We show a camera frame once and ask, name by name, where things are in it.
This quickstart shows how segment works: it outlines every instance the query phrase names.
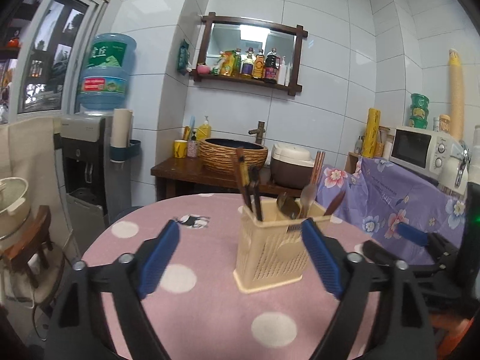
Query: water bottle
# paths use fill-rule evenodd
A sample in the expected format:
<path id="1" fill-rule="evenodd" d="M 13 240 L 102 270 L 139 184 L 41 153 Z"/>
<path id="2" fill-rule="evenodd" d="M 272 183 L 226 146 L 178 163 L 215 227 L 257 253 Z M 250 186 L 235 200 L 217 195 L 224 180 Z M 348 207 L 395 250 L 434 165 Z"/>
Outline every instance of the water bottle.
<path id="1" fill-rule="evenodd" d="M 77 102 L 83 108 L 110 111 L 124 107 L 136 47 L 135 39 L 118 33 L 93 39 L 77 93 Z"/>

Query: purple floral cloth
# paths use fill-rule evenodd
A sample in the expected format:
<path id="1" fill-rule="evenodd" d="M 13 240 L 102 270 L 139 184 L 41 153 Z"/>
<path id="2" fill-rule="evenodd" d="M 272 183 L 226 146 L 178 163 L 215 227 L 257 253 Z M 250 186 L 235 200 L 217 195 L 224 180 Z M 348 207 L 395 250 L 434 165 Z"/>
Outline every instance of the purple floral cloth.
<path id="1" fill-rule="evenodd" d="M 430 264 L 432 260 L 422 247 L 400 237 L 396 232 L 400 222 L 438 232 L 460 245 L 465 204 L 392 162 L 361 158 L 354 174 L 326 166 L 317 201 L 327 207 L 341 190 L 346 194 L 335 215 L 409 264 Z"/>

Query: pink tablecloth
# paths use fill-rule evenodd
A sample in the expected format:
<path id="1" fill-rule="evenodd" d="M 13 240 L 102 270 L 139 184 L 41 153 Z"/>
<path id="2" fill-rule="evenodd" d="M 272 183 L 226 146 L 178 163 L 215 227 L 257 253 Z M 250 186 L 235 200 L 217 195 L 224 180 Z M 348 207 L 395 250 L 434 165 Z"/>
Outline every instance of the pink tablecloth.
<path id="1" fill-rule="evenodd" d="M 156 292 L 142 302 L 173 360 L 308 359 L 335 312 L 338 302 L 324 290 L 310 264 L 297 283 L 250 295 L 237 290 L 232 273 L 241 204 L 236 194 L 157 202 L 122 219 L 128 223 L 111 226 L 83 257 L 89 266 L 111 263 L 156 237 L 169 219 L 184 222 L 180 244 L 166 270 L 169 278 L 165 283 L 162 279 Z M 347 251 L 369 239 L 345 222 L 330 223 L 325 234 L 336 237 Z M 111 295 L 104 294 L 103 299 L 117 352 L 131 359 Z M 376 302 L 371 294 L 351 358 L 367 342 Z"/>

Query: white microwave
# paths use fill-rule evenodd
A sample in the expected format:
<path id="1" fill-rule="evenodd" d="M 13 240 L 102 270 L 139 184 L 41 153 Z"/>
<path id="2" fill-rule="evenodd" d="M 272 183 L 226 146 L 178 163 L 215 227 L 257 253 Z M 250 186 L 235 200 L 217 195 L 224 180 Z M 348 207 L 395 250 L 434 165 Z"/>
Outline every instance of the white microwave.
<path id="1" fill-rule="evenodd" d="M 422 176 L 438 180 L 449 157 L 459 157 L 463 148 L 445 132 L 397 127 L 390 161 Z"/>

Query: blue gripper pad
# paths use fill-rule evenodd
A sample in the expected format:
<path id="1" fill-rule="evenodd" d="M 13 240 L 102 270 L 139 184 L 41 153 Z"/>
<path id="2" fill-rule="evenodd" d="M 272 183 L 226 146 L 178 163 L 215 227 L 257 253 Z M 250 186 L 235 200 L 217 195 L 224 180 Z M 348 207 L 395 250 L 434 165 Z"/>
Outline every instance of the blue gripper pad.
<path id="1" fill-rule="evenodd" d="M 164 227 L 158 241 L 145 263 L 139 267 L 139 281 L 137 293 L 140 299 L 145 299 L 157 289 L 160 279 L 167 267 L 173 252 L 177 249 L 180 241 L 180 229 L 178 223 L 169 221 Z"/>
<path id="2" fill-rule="evenodd" d="M 335 258 L 319 234 L 315 222 L 303 221 L 301 236 L 323 286 L 335 298 L 340 299 L 345 289 L 342 285 L 341 272 Z"/>
<path id="3" fill-rule="evenodd" d="M 397 233 L 403 238 L 408 239 L 410 242 L 417 244 L 418 246 L 428 245 L 428 233 L 425 233 L 417 228 L 400 222 L 397 225 Z"/>

